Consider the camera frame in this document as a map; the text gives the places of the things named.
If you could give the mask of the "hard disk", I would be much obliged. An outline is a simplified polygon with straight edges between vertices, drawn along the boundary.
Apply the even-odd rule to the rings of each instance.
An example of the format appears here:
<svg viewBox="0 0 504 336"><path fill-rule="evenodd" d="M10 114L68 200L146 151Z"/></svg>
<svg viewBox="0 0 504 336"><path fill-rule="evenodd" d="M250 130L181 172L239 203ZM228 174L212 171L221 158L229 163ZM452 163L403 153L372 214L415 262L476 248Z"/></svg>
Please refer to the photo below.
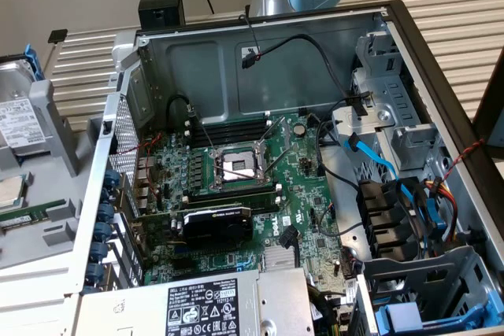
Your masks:
<svg viewBox="0 0 504 336"><path fill-rule="evenodd" d="M44 79L37 53L26 45L23 53L0 57L0 148L18 157L44 153L46 126L32 105L32 84Z"/></svg>

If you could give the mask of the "grey metal disk bay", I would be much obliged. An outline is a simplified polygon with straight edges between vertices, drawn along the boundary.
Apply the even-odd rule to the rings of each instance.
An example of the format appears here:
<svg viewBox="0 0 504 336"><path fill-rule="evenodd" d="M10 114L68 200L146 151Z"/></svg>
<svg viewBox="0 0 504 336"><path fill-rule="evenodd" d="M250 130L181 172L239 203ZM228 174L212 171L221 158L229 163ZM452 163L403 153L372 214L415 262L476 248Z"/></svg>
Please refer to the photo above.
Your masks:
<svg viewBox="0 0 504 336"><path fill-rule="evenodd" d="M367 261L357 277L357 291L348 327L349 336L379 336L375 313L385 305L414 304L422 321L463 315L467 308L484 305L487 294L501 295L480 255L462 246L440 257L398 262ZM504 321L485 327L438 336L504 336Z"/></svg>

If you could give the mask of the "blue plastic disk carrier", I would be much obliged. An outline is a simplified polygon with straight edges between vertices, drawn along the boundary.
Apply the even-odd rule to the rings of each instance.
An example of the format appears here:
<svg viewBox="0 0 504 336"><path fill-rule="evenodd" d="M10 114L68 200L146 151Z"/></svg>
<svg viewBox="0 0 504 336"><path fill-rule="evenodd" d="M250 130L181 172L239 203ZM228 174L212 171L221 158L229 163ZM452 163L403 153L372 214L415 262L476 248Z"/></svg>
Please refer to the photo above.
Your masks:
<svg viewBox="0 0 504 336"><path fill-rule="evenodd" d="M438 336L453 332L496 327L504 321L504 303L495 290L487 294L484 305L477 304L463 315L422 321L412 303L385 305L375 313L379 336Z"/></svg>

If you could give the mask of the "black RAM slot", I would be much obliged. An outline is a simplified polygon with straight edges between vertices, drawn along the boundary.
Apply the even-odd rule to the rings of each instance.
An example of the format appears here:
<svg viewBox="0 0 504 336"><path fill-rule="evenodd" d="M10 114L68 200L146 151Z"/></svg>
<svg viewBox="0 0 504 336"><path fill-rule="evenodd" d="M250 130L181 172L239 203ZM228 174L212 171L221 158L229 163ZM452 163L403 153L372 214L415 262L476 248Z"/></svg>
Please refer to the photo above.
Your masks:
<svg viewBox="0 0 504 336"><path fill-rule="evenodd" d="M184 204L190 204L204 201L217 201L225 198L240 198L260 194L275 194L276 192L276 184L273 184L270 186L255 186L250 188L239 188L236 190L226 190L219 193L188 194L182 197L182 202Z"/></svg>
<svg viewBox="0 0 504 336"><path fill-rule="evenodd" d="M198 124L191 129L191 132L193 134L203 133L204 132L203 129L206 129L206 131L209 134L227 132L227 131L254 131L256 129L261 131L261 130L265 129L266 122L267 122L266 118L260 117L260 118L239 120L239 121L233 121L233 122L208 124L206 126L205 125L202 126L201 124Z"/></svg>
<svg viewBox="0 0 504 336"><path fill-rule="evenodd" d="M183 210L198 209L222 209L227 207L245 207L251 209L253 214L262 214L268 212L278 212L279 205L275 203L276 195L273 196L252 196L242 198L221 198L217 200L196 201L193 203L182 204Z"/></svg>
<svg viewBox="0 0 504 336"><path fill-rule="evenodd" d="M209 146L207 136L209 136L212 143L217 146L238 142L248 142L258 140L266 132L267 129L268 126L266 124L265 129L261 131L256 129L254 131L227 131L227 132L209 134L206 130L203 130L204 131L203 133L193 134L191 132L189 141L193 147Z"/></svg>

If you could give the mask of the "CPU socket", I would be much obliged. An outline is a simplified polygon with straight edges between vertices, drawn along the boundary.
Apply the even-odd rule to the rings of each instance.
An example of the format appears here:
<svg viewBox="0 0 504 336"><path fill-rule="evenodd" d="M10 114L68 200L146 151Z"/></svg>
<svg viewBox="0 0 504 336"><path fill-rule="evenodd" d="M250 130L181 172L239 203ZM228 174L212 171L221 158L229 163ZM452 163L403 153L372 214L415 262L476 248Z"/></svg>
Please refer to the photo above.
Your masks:
<svg viewBox="0 0 504 336"><path fill-rule="evenodd" d="M209 158L213 169L211 190L230 190L232 184L264 186L272 182L267 172L265 141L221 146L212 149Z"/></svg>

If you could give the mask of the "metal socket cover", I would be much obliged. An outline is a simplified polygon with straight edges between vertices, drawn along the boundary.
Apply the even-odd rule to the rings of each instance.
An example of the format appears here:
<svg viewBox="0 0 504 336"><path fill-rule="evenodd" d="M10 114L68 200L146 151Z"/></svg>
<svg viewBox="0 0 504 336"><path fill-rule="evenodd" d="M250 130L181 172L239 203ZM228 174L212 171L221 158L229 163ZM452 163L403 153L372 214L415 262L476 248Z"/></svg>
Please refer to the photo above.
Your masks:
<svg viewBox="0 0 504 336"><path fill-rule="evenodd" d="M291 132L285 116L281 116L279 119L275 120L268 127L266 132L255 142L255 145L257 147L263 146L266 138L277 129L279 129L282 132L284 151L287 152L291 148Z"/></svg>

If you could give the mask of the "green motherboard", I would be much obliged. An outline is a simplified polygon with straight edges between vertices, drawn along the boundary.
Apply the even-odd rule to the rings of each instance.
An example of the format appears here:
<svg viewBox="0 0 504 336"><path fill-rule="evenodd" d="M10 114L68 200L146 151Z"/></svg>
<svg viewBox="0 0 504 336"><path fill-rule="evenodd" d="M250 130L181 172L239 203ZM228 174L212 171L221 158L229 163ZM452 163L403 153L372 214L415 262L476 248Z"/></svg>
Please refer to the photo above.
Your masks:
<svg viewBox="0 0 504 336"><path fill-rule="evenodd" d="M145 262L144 284L251 270L271 272L263 268L265 248L280 246L279 237L292 224L298 230L298 241L291 246L295 250L295 267L301 268L308 283L326 297L342 304L350 302L354 267L342 244L342 237L349 231L338 224L330 191L333 178L319 165L317 153L318 148L331 145L332 140L326 135L328 129L320 126L314 115L284 116L291 132L291 150L272 170L272 182L264 185L276 184L277 192L255 195L276 195L279 211L253 214L253 238L238 246L195 248L182 242L149 246L132 227ZM296 124L306 127L304 137L295 136ZM217 146L207 136L209 146L193 147L189 141L193 127L182 132L157 133L146 140L135 181L139 218L187 212L190 210L181 209L184 195L221 192L209 188L213 178L209 153L221 146L257 141ZM265 144L284 148L282 132L274 131Z"/></svg>

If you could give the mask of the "open grey PC case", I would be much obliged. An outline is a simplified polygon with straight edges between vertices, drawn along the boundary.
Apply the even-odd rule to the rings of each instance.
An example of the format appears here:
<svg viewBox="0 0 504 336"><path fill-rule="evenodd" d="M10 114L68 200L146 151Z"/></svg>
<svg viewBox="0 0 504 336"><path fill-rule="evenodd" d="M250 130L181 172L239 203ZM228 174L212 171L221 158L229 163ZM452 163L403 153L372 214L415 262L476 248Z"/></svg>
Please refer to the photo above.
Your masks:
<svg viewBox="0 0 504 336"><path fill-rule="evenodd" d="M339 143L332 113L357 104L367 93L352 89L352 72L361 66L358 37L390 32L408 68L407 89L419 115L441 137L431 175L400 176L391 162L351 135L350 148L384 166L371 173L357 168ZM118 69L117 89L106 103L83 203L72 266L75 336L80 306L87 294L134 289L143 283L145 262L132 233L140 215L135 195L137 166L146 140L154 134L296 113L314 115L326 127L331 145L317 149L319 165L333 178L330 186L339 226L349 233L342 244L354 267L351 300L326 297L306 278L314 336L349 336L357 277L372 257L358 210L359 183L394 181L407 196L421 251L414 260L440 257L471 246L480 255L504 300L504 51L491 71L476 115L469 118L401 2L139 31L131 54ZM106 169L120 173L109 188L114 218L103 280L85 281L90 245Z"/></svg>

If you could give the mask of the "black graphics card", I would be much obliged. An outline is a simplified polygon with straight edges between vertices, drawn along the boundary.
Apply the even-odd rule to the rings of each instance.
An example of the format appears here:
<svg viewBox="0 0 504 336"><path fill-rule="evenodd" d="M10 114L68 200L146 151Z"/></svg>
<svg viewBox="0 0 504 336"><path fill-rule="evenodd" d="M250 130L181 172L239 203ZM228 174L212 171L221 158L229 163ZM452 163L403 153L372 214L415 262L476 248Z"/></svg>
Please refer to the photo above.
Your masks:
<svg viewBox="0 0 504 336"><path fill-rule="evenodd" d="M253 213L242 205L141 216L132 224L149 246L182 242L191 247L238 246L253 238Z"/></svg>

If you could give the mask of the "black angled connector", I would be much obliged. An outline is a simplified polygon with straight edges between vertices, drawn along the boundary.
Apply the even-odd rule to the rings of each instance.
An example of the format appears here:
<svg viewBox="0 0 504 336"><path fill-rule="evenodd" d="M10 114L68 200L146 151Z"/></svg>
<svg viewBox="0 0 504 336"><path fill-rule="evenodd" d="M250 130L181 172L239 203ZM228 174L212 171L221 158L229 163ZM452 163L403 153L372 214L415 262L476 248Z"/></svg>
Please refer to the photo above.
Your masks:
<svg viewBox="0 0 504 336"><path fill-rule="evenodd" d="M289 249L298 241L298 230L291 224L287 226L279 237L279 243L285 249Z"/></svg>

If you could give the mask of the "silver finned heatsink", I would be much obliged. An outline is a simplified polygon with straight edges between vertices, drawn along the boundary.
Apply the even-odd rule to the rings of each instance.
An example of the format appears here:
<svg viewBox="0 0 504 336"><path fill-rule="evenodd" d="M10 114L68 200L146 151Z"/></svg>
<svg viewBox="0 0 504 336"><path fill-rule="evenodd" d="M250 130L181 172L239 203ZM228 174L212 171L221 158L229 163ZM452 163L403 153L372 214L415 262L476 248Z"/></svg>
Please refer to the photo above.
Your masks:
<svg viewBox="0 0 504 336"><path fill-rule="evenodd" d="M295 268L295 250L283 246L266 247L264 251L263 268L265 271L279 271Z"/></svg>

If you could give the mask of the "silver metal drive cage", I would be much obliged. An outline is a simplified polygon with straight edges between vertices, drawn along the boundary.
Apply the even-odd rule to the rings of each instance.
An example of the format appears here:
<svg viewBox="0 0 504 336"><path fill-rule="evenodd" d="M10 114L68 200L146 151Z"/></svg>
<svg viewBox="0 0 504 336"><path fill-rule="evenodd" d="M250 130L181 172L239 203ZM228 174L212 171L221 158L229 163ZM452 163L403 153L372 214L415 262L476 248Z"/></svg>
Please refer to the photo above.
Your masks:
<svg viewBox="0 0 504 336"><path fill-rule="evenodd" d="M405 86L409 72L394 38L387 30L360 36L356 56L361 66L352 72L352 89L369 96L357 101L364 115L357 113L355 105L333 111L339 143L357 168L369 168L371 173L384 166L360 150L354 152L348 142L351 135L391 162L398 175L431 175L441 137L410 98L414 90Z"/></svg>

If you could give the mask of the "silver power supply unit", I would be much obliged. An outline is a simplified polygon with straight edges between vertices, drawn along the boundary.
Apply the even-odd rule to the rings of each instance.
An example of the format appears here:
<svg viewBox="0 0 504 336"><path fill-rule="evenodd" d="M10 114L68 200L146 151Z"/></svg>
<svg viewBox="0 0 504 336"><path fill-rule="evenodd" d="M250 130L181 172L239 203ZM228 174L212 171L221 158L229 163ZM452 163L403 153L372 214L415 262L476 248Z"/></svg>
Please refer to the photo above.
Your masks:
<svg viewBox="0 0 504 336"><path fill-rule="evenodd" d="M314 336L302 269L87 294L75 336Z"/></svg>

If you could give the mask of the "black plastic box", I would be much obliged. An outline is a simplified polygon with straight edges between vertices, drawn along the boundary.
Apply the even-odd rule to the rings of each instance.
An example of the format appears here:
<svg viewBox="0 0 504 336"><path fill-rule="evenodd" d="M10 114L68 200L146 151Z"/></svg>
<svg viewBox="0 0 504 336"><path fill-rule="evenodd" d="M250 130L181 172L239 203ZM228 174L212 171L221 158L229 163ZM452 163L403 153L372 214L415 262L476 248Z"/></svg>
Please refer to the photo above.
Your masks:
<svg viewBox="0 0 504 336"><path fill-rule="evenodd" d="M139 0L138 15L143 30L180 27L186 24L183 0Z"/></svg>

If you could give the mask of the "grey parts rack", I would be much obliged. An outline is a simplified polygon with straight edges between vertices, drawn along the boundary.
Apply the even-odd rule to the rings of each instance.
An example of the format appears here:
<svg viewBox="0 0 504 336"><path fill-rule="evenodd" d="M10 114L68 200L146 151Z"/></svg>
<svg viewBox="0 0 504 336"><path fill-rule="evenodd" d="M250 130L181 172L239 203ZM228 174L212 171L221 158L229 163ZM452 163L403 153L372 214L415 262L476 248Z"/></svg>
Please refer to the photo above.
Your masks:
<svg viewBox="0 0 504 336"><path fill-rule="evenodd" d="M29 99L46 126L48 150L18 157L9 147L0 148L0 180L27 176L19 209L61 199L66 203L48 209L48 220L0 228L0 270L72 250L102 121L90 116L83 131L74 131L57 110L49 80L34 82Z"/></svg>

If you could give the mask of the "green RAM stick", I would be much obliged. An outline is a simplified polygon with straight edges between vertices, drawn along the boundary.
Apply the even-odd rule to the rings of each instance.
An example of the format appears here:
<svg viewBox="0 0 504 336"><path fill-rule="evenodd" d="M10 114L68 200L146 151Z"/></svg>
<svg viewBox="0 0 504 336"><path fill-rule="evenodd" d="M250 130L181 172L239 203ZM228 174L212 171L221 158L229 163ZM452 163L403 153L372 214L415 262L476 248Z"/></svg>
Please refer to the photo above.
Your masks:
<svg viewBox="0 0 504 336"><path fill-rule="evenodd" d="M47 202L41 205L34 205L22 209L9 210L8 212L0 213L0 228L10 229L34 223L42 222L49 219L47 214L48 209L64 205L66 200Z"/></svg>

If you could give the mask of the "silver CPU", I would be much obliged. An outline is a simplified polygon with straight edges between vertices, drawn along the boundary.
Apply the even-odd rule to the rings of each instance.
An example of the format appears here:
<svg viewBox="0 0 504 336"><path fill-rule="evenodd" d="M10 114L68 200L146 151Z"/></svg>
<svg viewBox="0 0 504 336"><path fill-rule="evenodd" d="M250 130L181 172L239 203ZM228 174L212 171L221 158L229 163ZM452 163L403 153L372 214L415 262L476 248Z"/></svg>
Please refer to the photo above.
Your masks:
<svg viewBox="0 0 504 336"><path fill-rule="evenodd" d="M15 175L0 180L0 211L18 209L24 203L27 188L27 176Z"/></svg>

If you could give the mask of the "black plastic air duct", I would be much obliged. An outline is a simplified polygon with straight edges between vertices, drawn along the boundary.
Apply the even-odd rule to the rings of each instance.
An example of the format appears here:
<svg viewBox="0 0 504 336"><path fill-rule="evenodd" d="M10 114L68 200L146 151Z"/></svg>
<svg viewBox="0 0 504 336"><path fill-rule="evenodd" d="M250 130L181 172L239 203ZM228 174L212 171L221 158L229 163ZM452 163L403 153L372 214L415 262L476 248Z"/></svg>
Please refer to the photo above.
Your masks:
<svg viewBox="0 0 504 336"><path fill-rule="evenodd" d="M418 257L420 234L410 201L396 183L363 180L358 210L372 257L404 262Z"/></svg>

